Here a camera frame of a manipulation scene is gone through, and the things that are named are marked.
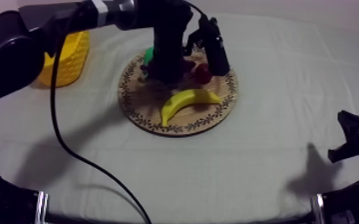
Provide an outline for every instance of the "toy fruit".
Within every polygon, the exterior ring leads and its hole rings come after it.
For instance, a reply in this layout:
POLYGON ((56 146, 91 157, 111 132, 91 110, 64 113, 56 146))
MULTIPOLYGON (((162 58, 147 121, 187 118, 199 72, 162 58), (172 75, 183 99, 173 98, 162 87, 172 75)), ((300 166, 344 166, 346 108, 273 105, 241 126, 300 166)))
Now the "toy fruit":
MULTIPOLYGON (((89 51, 89 31, 67 35, 61 52, 56 86, 66 86, 78 79, 89 51)), ((54 57, 45 54, 45 64, 38 79, 44 85, 51 85, 54 57)))
POLYGON ((188 89, 172 96, 161 110, 162 126, 167 127, 168 120, 180 109, 192 104, 219 104, 220 98, 205 89, 188 89))
POLYGON ((196 71, 196 81, 199 84, 207 84, 212 80, 212 73, 209 71, 209 65, 206 63, 201 63, 197 66, 196 71))
POLYGON ((143 74, 145 75, 145 77, 148 76, 148 73, 147 73, 147 71, 146 71, 146 68, 147 68, 147 66, 149 65, 149 62, 153 59, 153 50, 154 50, 153 47, 148 48, 148 49, 146 50, 145 56, 143 57, 143 68, 144 68, 143 74))

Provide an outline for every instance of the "yellow basket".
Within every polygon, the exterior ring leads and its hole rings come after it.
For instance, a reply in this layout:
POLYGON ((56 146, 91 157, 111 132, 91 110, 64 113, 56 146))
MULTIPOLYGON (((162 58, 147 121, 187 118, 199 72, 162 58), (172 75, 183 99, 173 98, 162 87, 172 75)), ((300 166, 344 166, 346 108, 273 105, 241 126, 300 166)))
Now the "yellow basket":
MULTIPOLYGON (((89 31, 72 33, 67 36, 58 65, 56 86, 66 86, 78 79, 88 51, 89 31)), ((54 57, 50 58, 48 54, 45 54, 45 64, 38 77, 38 80, 44 85, 51 86, 53 63, 54 57)))

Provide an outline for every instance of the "black cable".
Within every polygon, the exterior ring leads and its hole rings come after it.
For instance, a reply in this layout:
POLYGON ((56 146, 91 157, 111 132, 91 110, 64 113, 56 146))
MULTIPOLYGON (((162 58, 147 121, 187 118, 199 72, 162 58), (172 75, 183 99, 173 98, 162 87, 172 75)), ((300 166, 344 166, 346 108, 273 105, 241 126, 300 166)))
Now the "black cable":
POLYGON ((53 64, 53 70, 52 70, 52 76, 51 76, 51 88, 50 88, 50 110, 51 110, 51 121, 53 123, 53 128, 54 128, 54 132, 55 135, 58 139, 58 142, 60 143, 60 145, 63 147, 63 149, 70 154, 72 157, 92 166, 93 168, 101 171, 102 173, 104 173, 105 175, 107 175, 109 178, 113 179, 116 183, 118 183, 118 185, 120 185, 120 187, 122 187, 122 189, 124 189, 126 191, 126 193, 133 199, 133 201, 135 202, 135 204, 139 207, 139 209, 142 211, 144 218, 146 220, 147 224, 151 224, 151 220, 149 218, 149 215, 146 213, 145 209, 143 208, 142 204, 138 201, 138 199, 133 195, 133 193, 118 179, 116 178, 114 175, 112 175, 111 173, 109 173, 107 170, 105 170, 104 168, 100 167, 99 165, 81 157, 80 155, 74 153, 64 142, 60 130, 58 128, 58 123, 57 123, 57 116, 56 116, 56 110, 55 110, 55 86, 56 86, 56 82, 57 82, 57 70, 58 70, 58 63, 60 60, 60 56, 61 56, 61 52, 63 50, 63 45, 64 45, 64 41, 66 39, 66 36, 69 34, 69 28, 70 25, 73 21, 73 19, 77 16, 77 14, 85 7, 86 4, 82 3, 80 4, 80 6, 78 6, 74 12, 71 14, 70 18, 68 19, 68 22, 66 24, 66 27, 64 29, 64 33, 62 35, 62 38, 60 40, 60 42, 58 43, 57 46, 57 52, 55 54, 55 59, 54 59, 54 64, 53 64))
POLYGON ((191 2, 187 2, 187 1, 186 1, 186 3, 188 3, 189 6, 191 6, 191 7, 194 8, 196 11, 198 11, 198 12, 200 13, 200 15, 206 16, 206 14, 205 14, 202 10, 200 10, 200 8, 197 8, 197 7, 196 7, 194 4, 192 4, 191 2))

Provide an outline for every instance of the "white wall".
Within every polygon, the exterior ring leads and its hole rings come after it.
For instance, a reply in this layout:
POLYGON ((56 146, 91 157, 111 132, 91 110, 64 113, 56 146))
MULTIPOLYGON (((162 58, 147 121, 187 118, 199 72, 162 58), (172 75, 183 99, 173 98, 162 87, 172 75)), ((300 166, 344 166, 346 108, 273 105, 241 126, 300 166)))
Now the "white wall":
MULTIPOLYGON (((72 0, 0 0, 0 12, 18 5, 72 0)), ((190 0, 207 12, 268 15, 359 32, 359 0, 190 0)))

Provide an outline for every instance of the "decorative border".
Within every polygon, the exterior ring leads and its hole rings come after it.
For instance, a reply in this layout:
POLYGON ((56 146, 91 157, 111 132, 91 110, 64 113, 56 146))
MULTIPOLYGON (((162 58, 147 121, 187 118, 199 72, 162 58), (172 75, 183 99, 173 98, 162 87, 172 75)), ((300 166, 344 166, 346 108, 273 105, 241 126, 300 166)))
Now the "decorative border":
MULTIPOLYGON (((194 48, 196 52, 202 52, 203 50, 194 48)), ((167 127, 163 127, 161 124, 152 124, 151 120, 145 119, 142 114, 135 111, 135 109, 132 107, 132 99, 130 96, 130 90, 128 83, 131 81, 131 76, 134 75, 135 68, 139 66, 140 63, 143 62, 142 56, 137 56, 137 58, 134 58, 129 65, 127 66, 124 74, 122 75, 122 82, 120 82, 119 88, 121 90, 120 96, 122 98, 122 109, 125 112, 125 114, 131 118, 131 120, 136 123, 136 125, 139 125, 141 127, 144 127, 148 129, 149 131, 159 131, 162 133, 183 133, 185 131, 191 132, 192 130, 195 130, 198 127, 201 127, 206 124, 210 124, 211 122, 214 122, 215 119, 222 117, 223 112, 225 110, 228 110, 230 105, 235 103, 236 100, 236 94, 237 94, 237 86, 236 81, 234 80, 234 73, 231 70, 229 73, 225 75, 225 83, 228 86, 228 90, 230 91, 230 94, 227 95, 224 100, 218 104, 215 107, 215 111, 213 114, 208 114, 203 119, 198 119, 194 123, 189 123, 184 126, 178 126, 178 125, 169 125, 167 127)))

